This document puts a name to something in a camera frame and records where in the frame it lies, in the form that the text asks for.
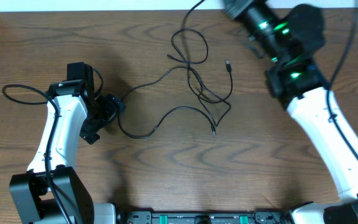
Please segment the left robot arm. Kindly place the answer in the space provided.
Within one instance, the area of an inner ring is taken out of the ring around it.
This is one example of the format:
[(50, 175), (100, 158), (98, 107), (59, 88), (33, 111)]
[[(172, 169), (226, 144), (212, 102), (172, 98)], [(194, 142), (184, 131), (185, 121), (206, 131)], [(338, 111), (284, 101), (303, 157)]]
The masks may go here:
[(95, 143), (98, 131), (125, 110), (124, 103), (94, 87), (96, 69), (69, 63), (67, 77), (42, 93), (47, 121), (37, 152), (23, 174), (13, 175), (9, 190), (22, 223), (116, 223), (111, 203), (94, 203), (78, 177), (80, 139)]

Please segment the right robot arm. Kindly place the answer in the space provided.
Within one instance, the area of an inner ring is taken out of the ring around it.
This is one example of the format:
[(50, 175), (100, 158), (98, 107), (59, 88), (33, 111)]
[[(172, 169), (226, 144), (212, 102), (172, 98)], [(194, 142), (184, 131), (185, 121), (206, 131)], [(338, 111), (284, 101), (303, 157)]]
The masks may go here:
[(319, 7), (295, 6), (278, 17), (265, 1), (225, 1), (225, 13), (240, 22), (271, 58), (266, 71), (271, 95), (310, 138), (331, 177), (339, 202), (290, 209), (289, 223), (358, 223), (358, 137), (335, 99), (313, 55), (325, 43)]

